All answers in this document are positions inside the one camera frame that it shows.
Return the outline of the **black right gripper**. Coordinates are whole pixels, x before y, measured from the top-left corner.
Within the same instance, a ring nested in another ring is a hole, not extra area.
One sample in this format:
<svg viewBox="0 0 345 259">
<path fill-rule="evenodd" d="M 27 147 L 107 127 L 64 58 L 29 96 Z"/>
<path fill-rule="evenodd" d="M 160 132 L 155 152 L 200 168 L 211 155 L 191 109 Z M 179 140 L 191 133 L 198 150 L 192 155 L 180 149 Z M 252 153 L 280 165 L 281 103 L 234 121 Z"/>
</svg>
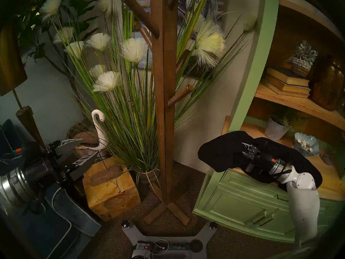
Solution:
<svg viewBox="0 0 345 259">
<path fill-rule="evenodd" d="M 253 145 L 242 142 L 247 148 L 247 151 L 242 151 L 242 154 L 250 160 L 245 172 L 249 173 L 254 167 L 258 167 L 261 171 L 274 175 L 277 173 L 277 169 L 280 164 L 280 160 L 268 153 L 259 151 L 259 149 Z"/>
</svg>

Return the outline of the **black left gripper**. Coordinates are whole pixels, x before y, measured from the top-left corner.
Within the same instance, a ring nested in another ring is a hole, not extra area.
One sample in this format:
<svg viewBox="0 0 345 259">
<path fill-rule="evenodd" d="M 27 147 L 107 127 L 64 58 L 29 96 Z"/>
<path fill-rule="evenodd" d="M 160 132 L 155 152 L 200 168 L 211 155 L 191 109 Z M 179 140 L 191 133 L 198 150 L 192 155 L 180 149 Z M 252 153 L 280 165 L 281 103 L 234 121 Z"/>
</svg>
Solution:
<svg viewBox="0 0 345 259">
<path fill-rule="evenodd" d="M 62 183 L 67 180 L 67 177 L 73 181 L 82 178 L 94 164 L 98 156 L 97 152 L 78 159 L 66 168 L 62 168 L 57 160 L 83 141 L 84 139 L 54 141 L 49 144 L 49 149 L 45 152 L 41 150 L 37 142 L 24 144 L 20 148 L 20 155 L 23 156 L 23 164 L 20 166 L 20 184 L 36 186 L 44 179 L 53 178 L 57 183 Z"/>
</svg>

